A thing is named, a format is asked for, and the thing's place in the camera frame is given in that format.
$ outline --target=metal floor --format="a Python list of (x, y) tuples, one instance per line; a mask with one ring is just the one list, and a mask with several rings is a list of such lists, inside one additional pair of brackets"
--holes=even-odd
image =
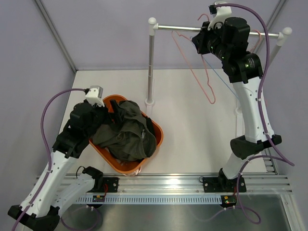
[[(103, 221), (94, 231), (290, 231), (279, 195), (242, 195), (245, 206), (256, 210), (260, 225), (251, 224), (239, 209), (222, 212), (204, 222), (222, 208), (219, 205), (103, 205)], [(63, 215), (67, 225), (83, 230), (91, 227), (96, 213), (88, 209), (73, 212), (72, 205)], [(66, 231), (60, 223), (56, 231)]]

